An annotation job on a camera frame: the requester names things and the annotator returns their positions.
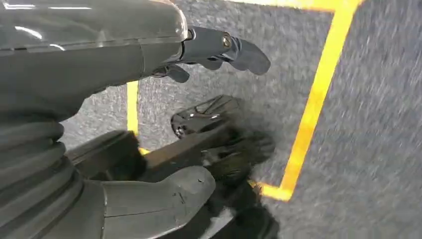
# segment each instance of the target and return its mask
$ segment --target yellow tape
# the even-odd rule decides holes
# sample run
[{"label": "yellow tape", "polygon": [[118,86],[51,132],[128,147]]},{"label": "yellow tape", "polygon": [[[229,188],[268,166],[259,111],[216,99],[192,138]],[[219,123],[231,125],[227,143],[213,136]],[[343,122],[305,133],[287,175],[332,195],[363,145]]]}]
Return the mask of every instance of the yellow tape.
[{"label": "yellow tape", "polygon": [[336,9],[283,180],[279,188],[258,183],[262,188],[262,195],[283,201],[291,199],[354,12],[360,2],[360,0],[355,4],[348,2]]},{"label": "yellow tape", "polygon": [[138,81],[129,82],[127,87],[127,130],[138,135]]},{"label": "yellow tape", "polygon": [[267,6],[294,7],[306,10],[334,12],[337,0],[225,0],[232,2],[251,3]]}]

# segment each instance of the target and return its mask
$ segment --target bolt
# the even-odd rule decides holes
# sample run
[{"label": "bolt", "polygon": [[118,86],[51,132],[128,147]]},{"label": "bolt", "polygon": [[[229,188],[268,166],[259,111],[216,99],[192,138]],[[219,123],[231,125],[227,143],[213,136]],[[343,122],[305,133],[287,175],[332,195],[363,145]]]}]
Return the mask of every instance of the bolt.
[{"label": "bolt", "polygon": [[223,36],[223,46],[230,47],[230,45],[231,45],[230,36]]}]

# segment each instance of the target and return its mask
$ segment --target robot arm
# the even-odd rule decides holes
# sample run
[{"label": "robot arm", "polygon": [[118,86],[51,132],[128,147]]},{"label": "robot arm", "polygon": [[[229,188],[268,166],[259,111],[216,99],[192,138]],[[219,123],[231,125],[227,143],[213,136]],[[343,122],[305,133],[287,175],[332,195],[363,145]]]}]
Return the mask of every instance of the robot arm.
[{"label": "robot arm", "polygon": [[[153,189],[139,182],[84,182],[63,156],[65,146],[57,141],[63,134],[59,122],[76,114],[84,99],[109,86],[148,76],[184,82],[189,75],[178,64],[198,63],[215,70],[228,62],[236,69],[263,74],[269,61],[255,45],[225,32],[188,28],[183,14],[167,0],[5,0],[0,22],[2,238],[133,238],[129,229],[127,235],[104,234],[110,231],[104,229],[107,195],[114,196],[109,206],[118,208],[119,190],[179,190],[193,197],[194,211],[206,201],[214,187],[212,179],[194,191],[183,191],[177,184],[183,182],[180,175]],[[249,64],[251,56],[259,64]],[[193,177],[199,174],[209,179],[205,169],[191,170]],[[133,218],[140,217],[145,209],[136,204],[136,195],[126,195],[121,201],[128,203],[122,205],[126,208],[117,211],[136,210]],[[121,215],[111,215],[118,225]],[[176,229],[193,215],[175,212],[174,225],[162,229]],[[63,226],[64,222],[74,225]],[[60,230],[52,229],[56,225]],[[165,232],[155,228],[139,238],[160,233]]]}]

